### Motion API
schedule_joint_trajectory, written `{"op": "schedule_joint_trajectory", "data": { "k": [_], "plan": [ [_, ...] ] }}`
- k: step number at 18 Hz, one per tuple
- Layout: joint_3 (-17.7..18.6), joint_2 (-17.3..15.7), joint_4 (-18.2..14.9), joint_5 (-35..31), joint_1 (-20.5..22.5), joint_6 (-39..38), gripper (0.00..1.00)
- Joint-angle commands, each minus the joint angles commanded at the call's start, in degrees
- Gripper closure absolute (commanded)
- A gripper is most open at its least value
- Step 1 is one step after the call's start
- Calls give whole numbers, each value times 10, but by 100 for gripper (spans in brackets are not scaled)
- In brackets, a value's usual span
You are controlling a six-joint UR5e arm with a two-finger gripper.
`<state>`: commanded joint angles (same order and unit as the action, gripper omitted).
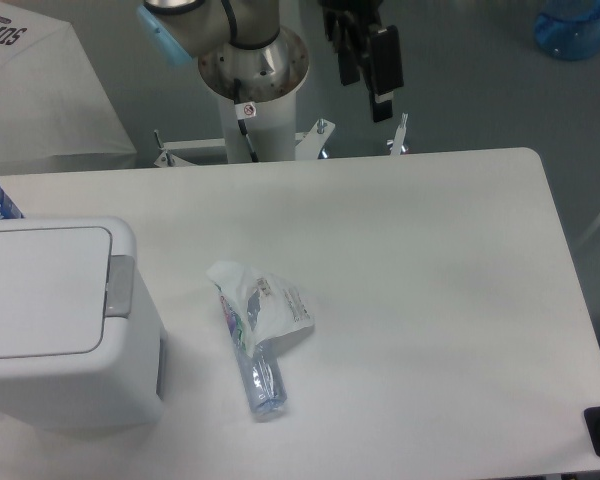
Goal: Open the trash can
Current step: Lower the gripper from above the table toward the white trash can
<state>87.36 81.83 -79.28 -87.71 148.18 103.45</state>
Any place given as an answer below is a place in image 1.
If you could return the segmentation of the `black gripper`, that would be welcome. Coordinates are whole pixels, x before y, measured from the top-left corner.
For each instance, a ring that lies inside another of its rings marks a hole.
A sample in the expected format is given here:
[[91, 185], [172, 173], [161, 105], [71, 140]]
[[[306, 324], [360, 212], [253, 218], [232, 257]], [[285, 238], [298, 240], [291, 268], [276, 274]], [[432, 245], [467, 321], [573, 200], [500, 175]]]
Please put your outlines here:
[[362, 49], [370, 35], [370, 104], [374, 122], [393, 115], [394, 91], [403, 86], [399, 31], [395, 25], [382, 29], [376, 0], [320, 0], [325, 35], [336, 50], [343, 86], [360, 80], [356, 57], [349, 46]]

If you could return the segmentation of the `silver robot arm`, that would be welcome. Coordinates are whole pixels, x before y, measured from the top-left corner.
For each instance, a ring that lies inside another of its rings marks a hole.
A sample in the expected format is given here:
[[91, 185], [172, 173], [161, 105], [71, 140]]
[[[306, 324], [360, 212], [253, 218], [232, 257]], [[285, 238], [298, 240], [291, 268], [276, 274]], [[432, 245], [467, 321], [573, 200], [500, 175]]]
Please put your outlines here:
[[[382, 23], [380, 1], [320, 1], [324, 32], [338, 58], [340, 82], [363, 80], [372, 119], [393, 115], [394, 91], [404, 86], [399, 30]], [[262, 49], [281, 35], [277, 1], [144, 1], [140, 7], [191, 58], [229, 44]]]

